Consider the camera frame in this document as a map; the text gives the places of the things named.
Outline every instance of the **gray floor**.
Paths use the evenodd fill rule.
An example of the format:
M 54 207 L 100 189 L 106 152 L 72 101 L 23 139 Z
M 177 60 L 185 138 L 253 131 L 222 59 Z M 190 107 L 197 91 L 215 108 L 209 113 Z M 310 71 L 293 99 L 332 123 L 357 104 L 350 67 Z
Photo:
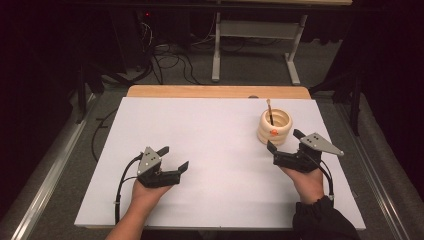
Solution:
M 289 75 L 276 47 L 251 44 L 242 51 L 222 53 L 220 85 L 290 85 Z M 331 65 L 339 44 L 321 46 L 317 42 L 302 43 L 295 63 L 302 85 L 314 86 L 321 82 Z M 237 49 L 237 45 L 224 45 L 224 49 Z M 189 55 L 193 65 L 193 75 L 199 82 L 210 84 L 212 50 L 193 48 Z M 173 66 L 176 58 L 168 55 L 160 60 L 162 67 Z M 186 76 L 189 66 L 186 63 Z M 189 84 L 183 75 L 184 62 L 181 60 L 172 68 L 163 69 L 165 84 Z M 154 74 L 150 74 L 140 84 L 157 84 Z M 126 89 L 106 85 L 106 91 L 96 96 L 86 125 L 76 142 L 63 174 L 45 209 L 41 209 L 37 224 L 29 239 L 104 239 L 108 229 L 85 229 L 73 225 L 80 203 L 88 187 L 96 162 L 91 153 L 92 136 L 99 121 L 115 109 Z M 331 93 L 323 92 L 313 96 L 319 105 L 331 140 L 344 150 L 340 159 L 349 185 L 364 218 L 367 229 L 359 234 L 362 239 L 424 239 L 424 206 L 415 189 L 387 145 L 384 135 L 376 124 L 372 112 L 362 98 L 359 117 L 360 137 L 354 137 L 347 126 L 347 105 L 333 104 Z M 75 127 L 76 112 L 63 129 L 46 157 L 31 176 L 26 187 L 17 198 L 9 213 L 2 220 L 0 239 L 10 239 L 41 186 L 55 157 L 63 151 L 67 138 Z M 106 122 L 111 126 L 113 116 Z M 94 149 L 100 155 L 109 128 L 99 130 L 94 139 Z M 223 234 L 227 239 L 289 239 L 289 234 L 271 233 Z M 190 233 L 153 232 L 145 239 L 196 239 Z

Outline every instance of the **cup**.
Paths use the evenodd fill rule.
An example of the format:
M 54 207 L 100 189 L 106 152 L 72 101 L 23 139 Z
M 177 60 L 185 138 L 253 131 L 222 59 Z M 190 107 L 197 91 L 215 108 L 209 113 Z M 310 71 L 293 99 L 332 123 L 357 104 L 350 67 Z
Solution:
M 265 110 L 260 118 L 257 135 L 259 140 L 267 144 L 270 140 L 275 146 L 282 145 L 293 125 L 290 114 L 281 109 L 271 109 L 274 125 L 271 125 L 268 110 Z

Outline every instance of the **person's right hand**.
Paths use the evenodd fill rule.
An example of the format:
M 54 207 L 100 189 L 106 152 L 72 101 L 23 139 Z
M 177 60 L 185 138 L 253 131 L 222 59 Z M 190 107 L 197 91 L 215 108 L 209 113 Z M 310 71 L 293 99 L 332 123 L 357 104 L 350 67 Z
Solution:
M 302 203 L 313 204 L 324 196 L 323 174 L 321 170 L 315 169 L 310 173 L 301 173 L 289 168 L 280 168 L 293 180 Z

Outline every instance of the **black sleeve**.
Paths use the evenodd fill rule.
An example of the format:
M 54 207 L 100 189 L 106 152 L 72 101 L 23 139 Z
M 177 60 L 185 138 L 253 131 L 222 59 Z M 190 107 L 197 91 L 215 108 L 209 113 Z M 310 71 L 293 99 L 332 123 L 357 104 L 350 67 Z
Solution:
M 293 229 L 300 234 L 302 240 L 360 239 L 352 223 L 332 207 L 327 196 L 312 205 L 296 203 Z

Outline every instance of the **wooden stick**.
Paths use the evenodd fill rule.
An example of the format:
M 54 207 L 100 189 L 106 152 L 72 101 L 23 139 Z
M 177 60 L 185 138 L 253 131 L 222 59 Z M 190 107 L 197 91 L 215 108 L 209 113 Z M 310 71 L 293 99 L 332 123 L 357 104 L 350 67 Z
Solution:
M 271 110 L 271 100 L 269 100 L 269 98 L 268 98 L 266 100 L 266 103 L 268 104 L 269 120 L 271 121 L 271 125 L 274 126 L 274 119 L 272 118 L 272 110 Z

